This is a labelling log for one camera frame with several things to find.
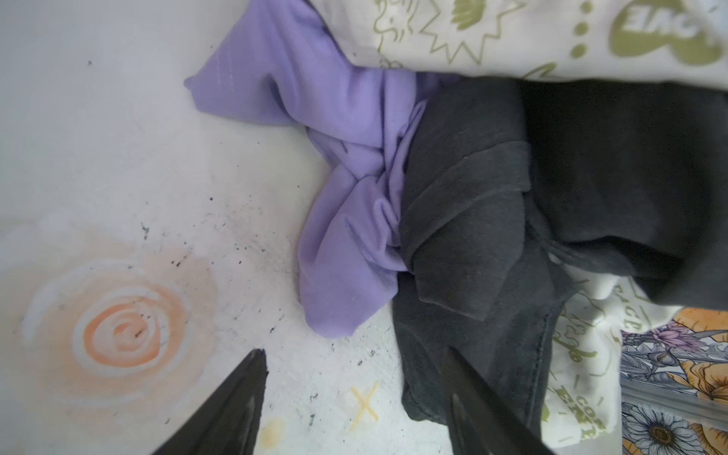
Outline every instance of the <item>flower center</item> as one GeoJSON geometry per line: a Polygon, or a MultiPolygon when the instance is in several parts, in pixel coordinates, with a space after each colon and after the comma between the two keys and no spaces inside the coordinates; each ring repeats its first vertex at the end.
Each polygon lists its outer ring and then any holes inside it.
{"type": "Polygon", "coordinates": [[[673,435],[673,432],[665,427],[654,425],[649,428],[649,435],[652,436],[653,440],[663,446],[672,446],[675,443],[675,436],[673,435]]]}

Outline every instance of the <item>green hand print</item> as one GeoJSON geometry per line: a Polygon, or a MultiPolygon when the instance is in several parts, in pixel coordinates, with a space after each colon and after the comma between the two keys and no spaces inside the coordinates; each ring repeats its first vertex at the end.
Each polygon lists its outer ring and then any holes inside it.
{"type": "Polygon", "coordinates": [[[453,24],[458,30],[465,30],[480,22],[486,11],[486,0],[455,0],[453,8],[453,24]]]}

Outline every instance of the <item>yellow x mark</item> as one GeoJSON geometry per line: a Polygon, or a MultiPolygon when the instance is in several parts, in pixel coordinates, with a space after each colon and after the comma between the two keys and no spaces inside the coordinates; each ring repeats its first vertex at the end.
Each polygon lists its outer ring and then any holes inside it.
{"type": "Polygon", "coordinates": [[[378,382],[374,383],[374,386],[369,391],[369,395],[366,396],[366,398],[362,397],[362,394],[359,392],[359,389],[356,387],[352,387],[352,392],[354,392],[354,395],[356,395],[357,400],[359,400],[359,404],[362,406],[359,410],[359,415],[357,415],[357,418],[354,419],[354,423],[352,424],[352,427],[349,429],[349,431],[354,431],[354,428],[357,427],[359,424],[359,421],[364,417],[364,412],[368,411],[369,414],[374,418],[375,422],[379,422],[379,416],[376,415],[376,412],[369,406],[369,401],[371,400],[372,396],[374,395],[374,392],[376,392],[376,388],[379,386],[378,382]]]}

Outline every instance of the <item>starburst outline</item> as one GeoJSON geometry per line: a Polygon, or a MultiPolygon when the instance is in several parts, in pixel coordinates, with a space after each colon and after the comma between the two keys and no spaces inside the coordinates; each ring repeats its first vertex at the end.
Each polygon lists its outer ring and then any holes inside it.
{"type": "Polygon", "coordinates": [[[500,37],[501,37],[501,32],[502,32],[501,31],[501,18],[503,16],[505,16],[506,14],[518,11],[519,9],[522,9],[528,5],[526,2],[520,1],[520,0],[507,0],[507,1],[511,1],[512,3],[514,3],[516,5],[516,7],[512,8],[512,9],[507,9],[496,15],[497,32],[495,34],[492,34],[492,33],[483,34],[483,38],[480,40],[480,51],[479,51],[477,57],[475,56],[475,53],[473,53],[473,51],[470,49],[470,46],[468,46],[468,44],[464,40],[460,41],[460,44],[458,44],[458,47],[455,49],[455,52],[453,52],[452,56],[450,56],[450,44],[446,42],[446,43],[440,44],[438,46],[438,38],[440,37],[440,34],[427,30],[427,27],[432,25],[432,23],[435,22],[437,20],[437,18],[440,17],[440,15],[443,13],[443,10],[440,9],[440,7],[435,2],[435,0],[428,0],[428,1],[435,8],[435,11],[437,11],[437,13],[432,17],[432,19],[430,19],[426,24],[424,24],[424,27],[422,27],[422,29],[419,31],[419,33],[432,37],[432,46],[430,47],[430,54],[434,54],[438,50],[445,48],[445,56],[446,56],[446,59],[447,59],[449,65],[451,65],[453,63],[453,61],[455,60],[455,57],[457,57],[457,55],[458,55],[458,52],[460,52],[460,49],[465,49],[465,52],[467,52],[467,54],[470,56],[470,58],[472,58],[472,60],[474,62],[476,62],[478,65],[482,65],[483,64],[483,52],[485,51],[485,48],[486,48],[486,38],[500,39],[500,37]]]}

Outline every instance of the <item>purple fabric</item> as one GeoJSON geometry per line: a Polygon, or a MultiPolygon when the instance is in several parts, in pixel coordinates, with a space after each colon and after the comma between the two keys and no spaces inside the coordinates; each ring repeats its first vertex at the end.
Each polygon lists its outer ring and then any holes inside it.
{"type": "Polygon", "coordinates": [[[201,111],[304,124],[333,168],[298,246],[300,296],[322,336],[354,333],[397,293],[403,168],[444,76],[358,68],[304,0],[252,0],[186,86],[201,111]]]}

